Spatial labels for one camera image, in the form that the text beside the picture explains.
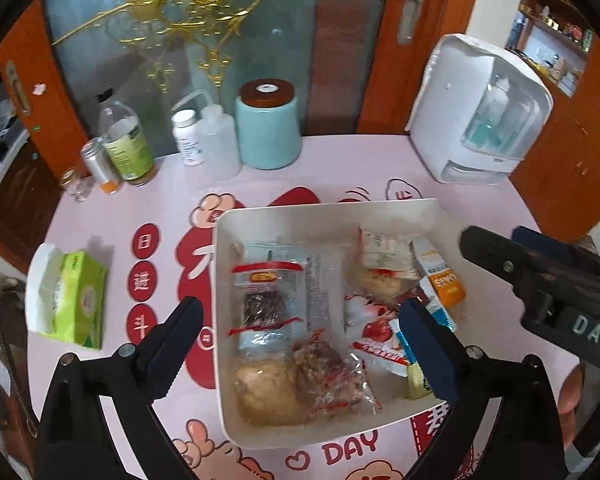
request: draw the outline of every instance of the metal canister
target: metal canister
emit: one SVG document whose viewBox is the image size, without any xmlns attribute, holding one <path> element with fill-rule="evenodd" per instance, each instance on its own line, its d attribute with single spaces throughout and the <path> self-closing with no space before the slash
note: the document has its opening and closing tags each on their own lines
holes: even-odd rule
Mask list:
<svg viewBox="0 0 600 480">
<path fill-rule="evenodd" d="M 107 155 L 101 137 L 95 137 L 87 142 L 80 150 L 80 156 L 105 193 L 111 195 L 120 189 L 123 183 L 122 177 Z"/>
</svg>

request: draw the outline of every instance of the table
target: table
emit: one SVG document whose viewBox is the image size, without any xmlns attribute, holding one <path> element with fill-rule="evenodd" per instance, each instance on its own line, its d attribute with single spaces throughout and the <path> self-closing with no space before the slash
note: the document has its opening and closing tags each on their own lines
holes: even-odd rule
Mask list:
<svg viewBox="0 0 600 480">
<path fill-rule="evenodd" d="M 307 137 L 291 166 L 277 171 L 244 168 L 226 182 L 211 181 L 203 165 L 185 167 L 180 155 L 162 158 L 158 165 L 158 175 L 145 186 L 125 186 L 113 196 L 95 189 L 83 203 L 66 196 L 59 203 L 46 241 L 64 252 L 86 250 L 109 268 L 104 344 L 97 352 L 29 334 L 29 384 L 38 415 L 63 353 L 75 352 L 81 359 L 109 356 L 127 341 L 140 341 L 153 324 L 166 319 L 180 297 L 193 294 L 210 304 L 212 228 L 224 210 L 422 196 L 437 198 L 444 210 L 468 224 L 502 235 L 510 235 L 517 225 L 537 229 L 508 180 L 497 186 L 437 183 L 403 136 Z M 493 357 L 539 355 L 557 396 L 577 357 L 522 329 L 523 306 L 509 285 L 494 276 L 485 283 L 500 342 L 500 355 Z M 220 428 L 211 373 L 213 336 L 211 327 L 203 329 L 169 395 L 154 403 L 168 435 L 201 480 L 399 480 L 447 410 L 444 404 L 377 431 L 302 449 L 242 450 L 226 441 Z M 103 407 L 123 464 L 143 477 L 110 399 L 103 399 Z M 496 408 L 490 406 L 490 417 Z M 486 435 L 478 432 L 465 472 L 475 466 Z"/>
</svg>

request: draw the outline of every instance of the wooden lid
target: wooden lid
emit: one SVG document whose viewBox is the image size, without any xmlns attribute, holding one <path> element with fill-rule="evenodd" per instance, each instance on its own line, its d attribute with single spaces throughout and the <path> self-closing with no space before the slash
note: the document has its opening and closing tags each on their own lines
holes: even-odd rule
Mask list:
<svg viewBox="0 0 600 480">
<path fill-rule="evenodd" d="M 276 108 L 286 105 L 296 94 L 284 79 L 256 79 L 240 87 L 240 99 L 253 108 Z"/>
</svg>

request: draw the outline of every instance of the wall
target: wall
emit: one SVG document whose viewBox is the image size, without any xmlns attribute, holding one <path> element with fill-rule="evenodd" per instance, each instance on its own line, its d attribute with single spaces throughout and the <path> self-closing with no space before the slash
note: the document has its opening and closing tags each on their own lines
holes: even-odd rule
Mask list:
<svg viewBox="0 0 600 480">
<path fill-rule="evenodd" d="M 520 0 L 475 0 L 466 33 L 504 47 Z"/>
</svg>

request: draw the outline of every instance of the teal canister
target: teal canister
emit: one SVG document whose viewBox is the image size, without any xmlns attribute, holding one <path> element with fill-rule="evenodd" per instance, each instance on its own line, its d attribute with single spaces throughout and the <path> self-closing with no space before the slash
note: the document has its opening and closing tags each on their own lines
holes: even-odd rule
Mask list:
<svg viewBox="0 0 600 480">
<path fill-rule="evenodd" d="M 240 158 L 259 170 L 291 164 L 302 148 L 298 98 L 283 79 L 256 79 L 240 88 L 235 100 Z"/>
</svg>

